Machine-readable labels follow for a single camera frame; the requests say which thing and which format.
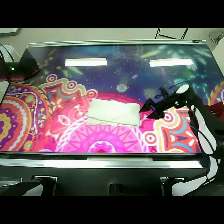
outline folded towel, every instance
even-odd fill
[[[139,126],[139,110],[137,103],[93,99],[87,113],[87,124]]]

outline robotic arm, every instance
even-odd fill
[[[204,176],[195,177],[187,182],[175,183],[172,186],[172,195],[186,195],[214,180],[220,181],[220,175],[216,174],[220,170],[221,160],[224,157],[224,121],[212,114],[189,84],[180,86],[171,95],[163,87],[160,88],[160,91],[160,96],[163,96],[164,99],[158,103],[148,99],[140,112],[152,110],[153,112],[147,118],[160,119],[165,116],[164,110],[170,107],[181,108],[187,106],[191,122],[197,128],[195,125],[190,124],[190,126],[194,131],[197,131],[196,136],[201,149],[210,160],[210,168]]]

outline white cloth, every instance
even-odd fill
[[[87,124],[139,126],[139,110],[140,105],[137,103],[93,99],[87,113]]]

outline glass surface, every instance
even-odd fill
[[[160,93],[159,87],[168,89],[186,80],[205,104],[224,101],[223,76],[206,45],[52,46],[26,51],[41,71],[8,89],[0,108],[2,151],[200,153],[187,108],[170,108],[160,120],[141,113],[141,126],[131,128],[86,125],[89,103],[99,98],[142,106]],[[81,58],[106,59],[107,65],[65,66],[66,59]],[[149,64],[171,58],[191,59],[193,64]]]

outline colorful tabletop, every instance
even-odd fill
[[[41,71],[12,83],[0,108],[0,150],[60,153],[200,153],[187,108],[140,127],[87,125],[93,98],[142,106],[190,80],[205,104],[224,102],[224,79],[205,44],[110,44],[28,47]],[[106,65],[65,66],[67,59],[104,58]],[[150,66],[150,60],[191,59],[192,65]]]

